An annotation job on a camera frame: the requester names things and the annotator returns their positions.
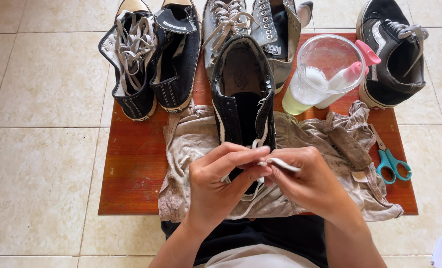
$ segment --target scissors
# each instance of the scissors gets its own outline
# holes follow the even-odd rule
[[[373,124],[370,124],[370,127],[372,128],[373,134],[375,134],[376,136],[376,142],[378,143],[378,153],[379,153],[379,157],[381,159],[381,163],[378,165],[378,167],[376,168],[376,173],[378,173],[381,178],[383,179],[383,181],[386,184],[392,184],[396,181],[396,178],[402,180],[402,181],[407,181],[409,179],[411,179],[411,168],[410,166],[405,162],[405,161],[399,161],[396,158],[393,157],[393,155],[390,152],[390,149],[386,148],[385,144],[383,143],[383,141],[379,138],[379,135],[377,133],[377,131],[375,130],[375,128],[373,127]],[[399,173],[398,170],[396,168],[396,166],[398,164],[402,164],[404,168],[406,168],[406,171],[408,172],[408,174],[406,175],[406,178],[403,178]],[[386,180],[383,175],[381,174],[381,170],[383,168],[386,168],[390,174],[391,174],[391,180]]]

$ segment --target tile floor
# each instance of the tile floor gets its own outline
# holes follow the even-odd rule
[[[363,2],[315,0],[303,33],[353,32]],[[398,3],[430,33],[428,85],[395,108],[420,215],[369,225],[389,267],[426,268],[442,235],[442,0]],[[97,44],[118,4],[0,0],[0,268],[146,267],[163,244],[157,216],[97,216],[114,85]]]

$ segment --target plastic cup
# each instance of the plastic cup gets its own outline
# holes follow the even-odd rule
[[[343,79],[356,62],[361,70]],[[365,68],[365,58],[349,40],[333,34],[310,38],[297,54],[297,70],[282,100],[284,111],[301,114],[331,95],[349,92],[360,84]]]

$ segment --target white shirt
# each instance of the white shirt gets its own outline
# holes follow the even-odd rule
[[[231,267],[319,268],[302,256],[264,244],[226,250],[213,256],[206,264],[196,265],[193,268]]]

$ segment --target hand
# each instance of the hand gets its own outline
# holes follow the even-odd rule
[[[183,224],[207,236],[239,203],[242,195],[260,177],[272,174],[270,167],[256,166],[270,152],[268,146],[248,149],[223,143],[189,166],[191,206]],[[221,182],[235,167],[244,169],[231,183]]]
[[[265,158],[271,157],[280,158],[301,170],[293,174],[269,164],[272,175],[265,178],[266,186],[276,183],[283,194],[296,204],[333,223],[339,223],[345,216],[361,216],[360,210],[316,148],[276,149]]]

